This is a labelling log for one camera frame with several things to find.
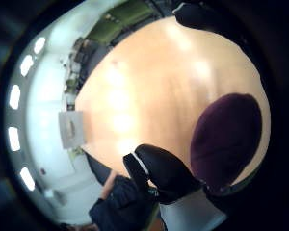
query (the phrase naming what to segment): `wooden table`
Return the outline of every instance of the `wooden table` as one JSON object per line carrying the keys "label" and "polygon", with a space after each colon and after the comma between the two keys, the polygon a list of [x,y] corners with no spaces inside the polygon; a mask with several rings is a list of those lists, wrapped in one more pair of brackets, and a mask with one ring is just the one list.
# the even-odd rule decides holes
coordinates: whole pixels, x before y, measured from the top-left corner
{"label": "wooden table", "polygon": [[260,146],[236,183],[259,165],[269,142],[270,109],[257,70],[226,38],[182,27],[174,17],[153,22],[116,46],[81,89],[82,147],[126,175],[121,158],[141,143],[163,147],[190,167],[198,117],[231,92],[252,94],[263,116]]}

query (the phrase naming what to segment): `dark fabric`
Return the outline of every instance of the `dark fabric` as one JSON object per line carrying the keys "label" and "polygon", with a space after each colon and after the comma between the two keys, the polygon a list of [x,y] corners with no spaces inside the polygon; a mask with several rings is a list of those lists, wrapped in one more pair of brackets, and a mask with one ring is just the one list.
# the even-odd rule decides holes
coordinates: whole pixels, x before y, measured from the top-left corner
{"label": "dark fabric", "polygon": [[232,93],[200,116],[191,143],[191,167],[212,194],[230,185],[250,162],[262,130],[261,112],[248,94]]}
{"label": "dark fabric", "polygon": [[85,153],[86,153],[87,160],[88,160],[91,171],[95,175],[97,181],[101,185],[104,185],[111,170],[108,167],[106,167],[105,165],[98,162],[94,157],[92,157],[87,152],[85,152]]}
{"label": "dark fabric", "polygon": [[135,231],[127,221],[122,219],[109,200],[97,202],[89,210],[92,223],[96,223],[101,231],[130,230]]}
{"label": "dark fabric", "polygon": [[145,227],[154,205],[139,195],[130,179],[117,176],[111,194],[98,199],[89,215],[101,231],[138,231]]}
{"label": "dark fabric", "polygon": [[234,22],[205,4],[199,4],[197,1],[186,3],[175,13],[175,18],[183,26],[214,32],[242,44],[239,32],[233,28]]}

